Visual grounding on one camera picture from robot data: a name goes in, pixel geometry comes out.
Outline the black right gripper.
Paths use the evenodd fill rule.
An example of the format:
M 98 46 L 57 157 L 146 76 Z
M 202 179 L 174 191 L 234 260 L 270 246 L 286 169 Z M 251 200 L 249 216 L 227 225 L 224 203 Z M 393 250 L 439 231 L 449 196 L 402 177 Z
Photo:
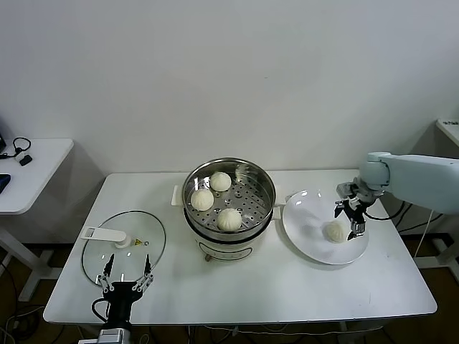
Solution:
M 334 217 L 337 218 L 344 211 L 351 222 L 351 231 L 347 236 L 347 240 L 350 241 L 363 236 L 366 230 L 366 222 L 364 219 L 366 204 L 362 203 L 359 199 L 346 199 L 337 201 L 335 205 Z

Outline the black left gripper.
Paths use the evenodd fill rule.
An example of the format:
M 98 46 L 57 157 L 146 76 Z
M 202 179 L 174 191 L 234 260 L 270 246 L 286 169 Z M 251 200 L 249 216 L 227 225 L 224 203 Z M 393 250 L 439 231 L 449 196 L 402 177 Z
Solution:
M 108 323 L 129 323 L 132 306 L 143 296 L 143 290 L 153 282 L 152 265 L 149 254 L 146 255 L 143 275 L 135 282 L 110 281 L 115 255 L 111 254 L 103 272 L 96 277 L 96 283 L 103 288 L 103 299 L 109 304 Z

